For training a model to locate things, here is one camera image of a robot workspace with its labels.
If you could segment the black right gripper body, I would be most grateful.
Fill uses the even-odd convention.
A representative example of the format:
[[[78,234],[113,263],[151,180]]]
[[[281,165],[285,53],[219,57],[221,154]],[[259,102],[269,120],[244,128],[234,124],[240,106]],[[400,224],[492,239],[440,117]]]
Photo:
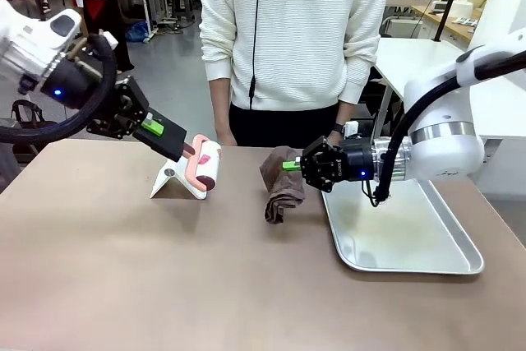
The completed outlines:
[[[333,182],[370,181],[375,175],[372,145],[369,139],[349,136],[338,144]]]

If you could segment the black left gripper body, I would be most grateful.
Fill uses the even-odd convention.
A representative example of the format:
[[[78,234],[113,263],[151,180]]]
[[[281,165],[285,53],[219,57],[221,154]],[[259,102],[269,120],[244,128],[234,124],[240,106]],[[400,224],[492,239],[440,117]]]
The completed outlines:
[[[123,130],[138,128],[146,118],[149,108],[149,101],[133,76],[116,81],[110,104],[111,119]]]

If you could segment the person's right hand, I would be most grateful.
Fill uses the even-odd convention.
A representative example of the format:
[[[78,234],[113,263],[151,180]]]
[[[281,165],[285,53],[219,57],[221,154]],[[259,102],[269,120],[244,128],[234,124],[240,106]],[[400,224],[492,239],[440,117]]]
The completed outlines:
[[[217,142],[222,146],[237,146],[238,143],[232,133],[232,131],[227,128],[220,128],[216,130]]]

